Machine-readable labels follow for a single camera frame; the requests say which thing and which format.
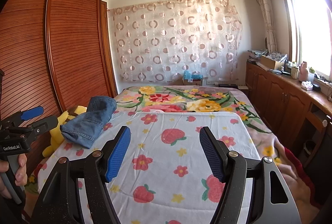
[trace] yellow plush toy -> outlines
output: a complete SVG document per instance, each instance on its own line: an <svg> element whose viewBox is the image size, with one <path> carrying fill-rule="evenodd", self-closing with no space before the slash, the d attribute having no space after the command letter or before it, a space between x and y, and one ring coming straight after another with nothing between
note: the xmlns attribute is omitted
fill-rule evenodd
<svg viewBox="0 0 332 224"><path fill-rule="evenodd" d="M49 133L51 134L51 145L44 149L44 158L51 156L64 141L64 137L61 134L60 125L67 123L69 120L75 118L75 116L77 115L85 113L86 109L87 108L84 106L77 106L69 109L68 111L64 111L62 115L58 117L58 126L49 131Z"/></svg>

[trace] denim jeans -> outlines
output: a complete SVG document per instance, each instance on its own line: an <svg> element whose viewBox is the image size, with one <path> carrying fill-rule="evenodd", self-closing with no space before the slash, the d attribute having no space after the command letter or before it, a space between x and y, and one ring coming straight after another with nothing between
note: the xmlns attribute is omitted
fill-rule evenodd
<svg viewBox="0 0 332 224"><path fill-rule="evenodd" d="M67 140L91 148L116 108L117 102L110 97L92 97L86 112L61 125L60 130Z"/></svg>

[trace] sheer curtain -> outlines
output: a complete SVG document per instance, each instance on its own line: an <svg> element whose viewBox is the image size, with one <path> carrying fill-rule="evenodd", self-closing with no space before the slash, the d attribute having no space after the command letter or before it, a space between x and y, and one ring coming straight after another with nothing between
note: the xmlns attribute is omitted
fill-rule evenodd
<svg viewBox="0 0 332 224"><path fill-rule="evenodd" d="M235 80L242 23L230 0L168 0L114 9L124 80L171 82L185 70Z"/></svg>
<svg viewBox="0 0 332 224"><path fill-rule="evenodd" d="M269 52L277 51L276 39L274 36L273 29L273 12L271 7L271 0L258 0L261 6L264 22L265 22L265 30L266 30L266 39Z"/></svg>

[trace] human hand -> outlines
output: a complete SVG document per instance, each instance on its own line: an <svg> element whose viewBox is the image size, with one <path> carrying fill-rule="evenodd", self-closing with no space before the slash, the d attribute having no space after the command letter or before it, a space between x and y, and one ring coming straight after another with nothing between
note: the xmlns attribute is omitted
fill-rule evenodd
<svg viewBox="0 0 332 224"><path fill-rule="evenodd" d="M27 176L27 157L25 154L20 154L18 157L18 162L20 167L17 169L15 174L15 184L17 186L23 186L28 181ZM4 173L8 171L9 163L7 161L0 160L0 173ZM11 199L12 196L10 195L8 189L6 188L2 178L0 177L0 194L7 199Z"/></svg>

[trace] wooden countertop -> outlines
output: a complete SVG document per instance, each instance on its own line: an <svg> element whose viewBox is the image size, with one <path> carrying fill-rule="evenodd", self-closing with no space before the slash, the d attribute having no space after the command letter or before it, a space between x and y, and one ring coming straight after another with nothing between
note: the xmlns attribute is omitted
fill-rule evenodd
<svg viewBox="0 0 332 224"><path fill-rule="evenodd" d="M285 82L293 85L294 87L298 88L299 90L303 91L306 95L308 95L311 99L311 102L316 105L318 108L320 108L324 113L326 113L329 116L332 116L332 102L328 101L327 96L324 95L322 92L317 92L313 90L304 90L301 88L301 82L299 80L295 80L291 78L290 76L285 75L277 75L274 73L271 73L271 75L274 75L278 77L279 79L284 80Z"/></svg>

